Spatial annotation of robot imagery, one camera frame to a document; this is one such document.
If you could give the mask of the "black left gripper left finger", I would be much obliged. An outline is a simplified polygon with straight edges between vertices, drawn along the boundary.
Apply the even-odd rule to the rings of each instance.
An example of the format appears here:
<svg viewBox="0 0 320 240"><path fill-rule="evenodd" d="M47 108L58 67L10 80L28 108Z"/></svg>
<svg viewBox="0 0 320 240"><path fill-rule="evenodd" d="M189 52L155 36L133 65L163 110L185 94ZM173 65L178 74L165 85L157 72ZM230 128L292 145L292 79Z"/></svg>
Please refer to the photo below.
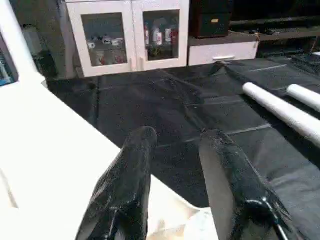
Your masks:
<svg viewBox="0 0 320 240"><path fill-rule="evenodd" d="M76 239L145 240L151 162L157 133L140 127L126 138L119 154L98 180Z"/></svg>

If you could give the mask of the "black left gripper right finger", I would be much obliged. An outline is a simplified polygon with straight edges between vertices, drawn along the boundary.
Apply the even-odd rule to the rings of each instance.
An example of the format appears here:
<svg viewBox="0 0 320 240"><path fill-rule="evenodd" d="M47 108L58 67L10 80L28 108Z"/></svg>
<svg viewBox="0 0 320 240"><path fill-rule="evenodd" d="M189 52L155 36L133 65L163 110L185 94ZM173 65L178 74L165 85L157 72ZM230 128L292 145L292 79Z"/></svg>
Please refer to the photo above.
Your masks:
<svg viewBox="0 0 320 240"><path fill-rule="evenodd" d="M300 240L291 215L247 155L220 130L204 131L199 158L220 240Z"/></svg>

